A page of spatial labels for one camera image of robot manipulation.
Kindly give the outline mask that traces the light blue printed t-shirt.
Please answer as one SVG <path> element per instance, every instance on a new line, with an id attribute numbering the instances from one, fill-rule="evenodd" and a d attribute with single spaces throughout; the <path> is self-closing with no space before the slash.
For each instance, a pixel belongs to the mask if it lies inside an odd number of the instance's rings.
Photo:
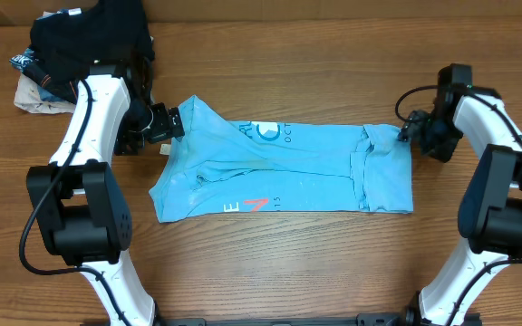
<path id="1" fill-rule="evenodd" d="M 192 96 L 149 194 L 161 223 L 215 213 L 413 210 L 411 146 L 387 124 L 224 120 Z"/>

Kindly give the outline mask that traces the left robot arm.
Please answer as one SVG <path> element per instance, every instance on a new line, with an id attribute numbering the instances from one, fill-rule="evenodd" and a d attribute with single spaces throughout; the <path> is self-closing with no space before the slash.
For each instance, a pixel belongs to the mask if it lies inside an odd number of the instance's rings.
<path id="1" fill-rule="evenodd" d="M 131 260 L 131 211 L 111 161 L 137 154 L 146 143 L 181 139 L 185 132 L 179 110 L 153 101 L 154 71 L 147 58 L 96 61 L 85 73 L 60 147 L 47 165 L 28 170 L 33 211 L 20 236 L 19 260 L 30 273 L 46 273 L 26 256 L 28 235 L 36 225 L 47 252 L 65 263 L 51 273 L 81 274 L 110 325 L 161 325 L 158 304 Z"/>

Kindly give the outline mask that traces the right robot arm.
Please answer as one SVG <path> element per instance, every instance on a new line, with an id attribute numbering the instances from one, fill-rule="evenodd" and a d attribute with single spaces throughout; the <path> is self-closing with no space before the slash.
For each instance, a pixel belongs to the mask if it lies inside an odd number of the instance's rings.
<path id="1" fill-rule="evenodd" d="M 474 85 L 468 65 L 442 68 L 431 88 L 433 110 L 403 118 L 398 139 L 446 163 L 466 138 L 479 162 L 459 205 L 456 248 L 392 322 L 480 325 L 472 303 L 505 268 L 522 264 L 522 132 L 496 90 Z"/>

